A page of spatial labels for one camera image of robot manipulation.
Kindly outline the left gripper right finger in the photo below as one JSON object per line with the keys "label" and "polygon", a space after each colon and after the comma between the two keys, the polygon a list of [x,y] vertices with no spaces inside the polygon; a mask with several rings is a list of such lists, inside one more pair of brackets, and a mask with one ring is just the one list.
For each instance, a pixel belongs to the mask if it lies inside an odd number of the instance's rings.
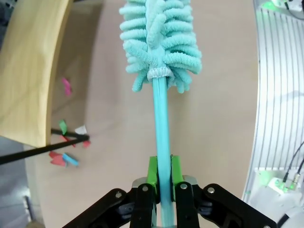
{"label": "left gripper right finger", "polygon": [[179,228],[198,228],[199,217],[219,228],[278,227],[220,185],[212,183],[201,188],[195,178],[182,175],[179,156],[171,156],[171,179]]}

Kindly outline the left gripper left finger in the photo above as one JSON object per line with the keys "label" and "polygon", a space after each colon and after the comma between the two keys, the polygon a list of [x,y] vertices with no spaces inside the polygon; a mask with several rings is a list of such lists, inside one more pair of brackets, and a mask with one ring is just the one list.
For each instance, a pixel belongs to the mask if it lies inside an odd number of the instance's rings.
{"label": "left gripper left finger", "polygon": [[156,226],[159,203],[157,157],[149,158],[147,177],[136,179],[129,192],[116,188],[64,225],[65,228],[131,228]]}

